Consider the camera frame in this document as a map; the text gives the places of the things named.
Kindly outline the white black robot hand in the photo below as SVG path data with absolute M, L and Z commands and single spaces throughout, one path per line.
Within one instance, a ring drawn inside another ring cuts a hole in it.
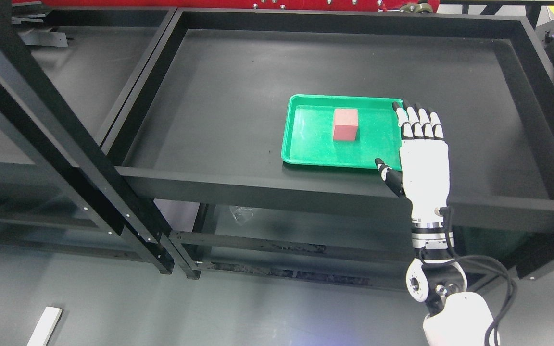
M 392 108 L 401 131 L 401 168 L 380 158 L 375 165 L 386 186 L 410 201 L 414 228 L 440 228 L 449 195 L 449 147 L 440 118 L 437 112 L 407 101 L 394 101 Z

